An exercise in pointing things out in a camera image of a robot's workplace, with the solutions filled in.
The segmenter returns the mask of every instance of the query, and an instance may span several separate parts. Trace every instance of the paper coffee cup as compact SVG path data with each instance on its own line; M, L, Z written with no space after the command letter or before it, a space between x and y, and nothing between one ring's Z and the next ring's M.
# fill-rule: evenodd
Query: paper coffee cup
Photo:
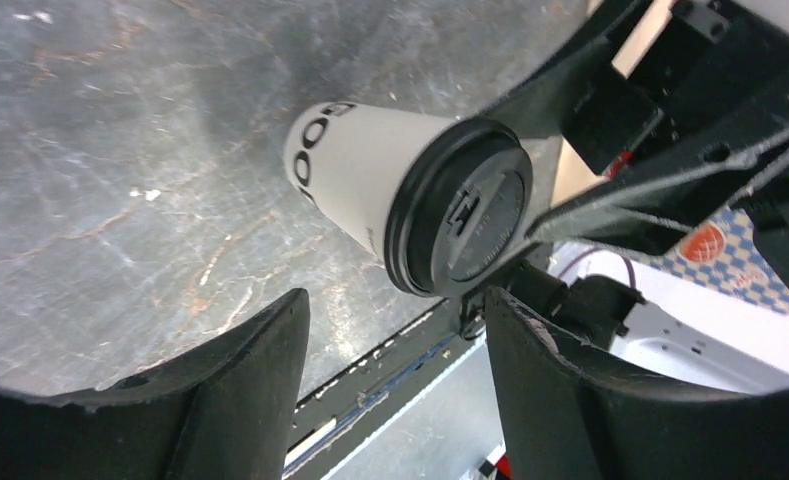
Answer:
M330 220L385 262L398 288L466 292L508 246L532 166L514 134L351 102L315 105L291 128L285 172Z

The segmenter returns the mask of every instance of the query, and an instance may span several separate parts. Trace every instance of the orange logo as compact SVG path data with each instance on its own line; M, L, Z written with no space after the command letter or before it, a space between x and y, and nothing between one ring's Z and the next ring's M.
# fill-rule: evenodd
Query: orange logo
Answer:
M724 253L727 241L714 223L707 223L680 245L680 255L694 263L710 263Z
M765 275L765 272L757 268L749 268L738 272L730 281L730 284L735 288L748 288L754 283L762 284L766 282L768 282L768 275Z

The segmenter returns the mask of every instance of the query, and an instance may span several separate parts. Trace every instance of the red object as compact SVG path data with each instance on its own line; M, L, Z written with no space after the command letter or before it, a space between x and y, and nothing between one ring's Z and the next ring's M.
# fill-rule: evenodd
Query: red object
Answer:
M497 471L505 475L506 478L512 478L512 471L509 469L509 457L503 455L500 460L497 460Z
M726 245L721 229L714 223L707 223L680 245L679 253L690 262L710 263L724 253Z
M615 161L612 162L612 165L609 165L609 168L606 170L606 178L610 180L615 178L615 175L617 175L622 168L630 163L630 160L632 160L632 152L630 151L626 151L618 155L618 158L615 159Z

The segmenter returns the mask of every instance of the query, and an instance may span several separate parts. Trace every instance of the wire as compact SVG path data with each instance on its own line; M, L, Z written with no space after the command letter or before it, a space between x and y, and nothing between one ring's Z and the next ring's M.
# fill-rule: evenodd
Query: wire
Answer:
M595 253L602 252L602 251L603 250L601 250L601 249L599 249L597 247L592 247L592 248L589 248L588 250L582 252L581 254L577 255L576 258L574 258L573 260L568 262L568 264L565 265L565 268L563 268L562 271L559 272L558 275L556 275L556 278L558 278L559 280L564 281L565 280L565 275L567 275L568 272L570 272L571 269L574 268L579 262L585 260L587 257L589 257L591 255L594 255ZM637 280L636 280L636 276L635 276L635 268L633 268L632 262L628 258L621 257L621 260L623 260L624 265L627 267L627 277L629 278L629 284L630 284L629 287L632 288L633 290L635 290L636 289L635 287L636 287L636 284L637 284L636 283Z

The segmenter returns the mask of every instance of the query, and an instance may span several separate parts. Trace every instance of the white object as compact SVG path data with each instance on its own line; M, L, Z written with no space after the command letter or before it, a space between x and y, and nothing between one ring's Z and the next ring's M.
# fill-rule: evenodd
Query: white object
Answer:
M762 394L789 388L789 374L703 334L658 306L636 305L625 337L609 352L640 367L686 382Z
M384 258L385 228L403 178L456 121L348 102L319 104L291 128L291 184L365 249Z
M317 445L319 441L321 441L324 437L329 435L330 432L335 430L335 426L337 422L335 417L330 418L326 423L321 425L317 430L312 432L308 437L304 438L300 443L295 445L291 450L288 450L288 454L285 455L285 463L284 466L291 465L295 461L297 461L300 456L304 453L308 452L312 447Z

